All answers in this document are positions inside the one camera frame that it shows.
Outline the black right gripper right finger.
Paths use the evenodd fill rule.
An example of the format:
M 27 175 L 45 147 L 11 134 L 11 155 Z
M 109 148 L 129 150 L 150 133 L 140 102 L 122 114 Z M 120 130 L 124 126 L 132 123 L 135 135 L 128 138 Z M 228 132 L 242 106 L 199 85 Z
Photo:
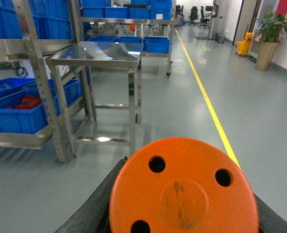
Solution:
M 259 233 L 287 233 L 287 222 L 273 211 L 255 193 L 254 197 L 259 215 Z

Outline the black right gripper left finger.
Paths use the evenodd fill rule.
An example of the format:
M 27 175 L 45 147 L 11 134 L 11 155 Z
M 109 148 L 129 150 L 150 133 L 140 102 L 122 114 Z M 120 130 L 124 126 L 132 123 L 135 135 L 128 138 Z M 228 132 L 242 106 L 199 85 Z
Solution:
M 57 233 L 110 233 L 109 202 L 117 175 L 128 158 L 119 160 L 87 201 L 61 226 Z

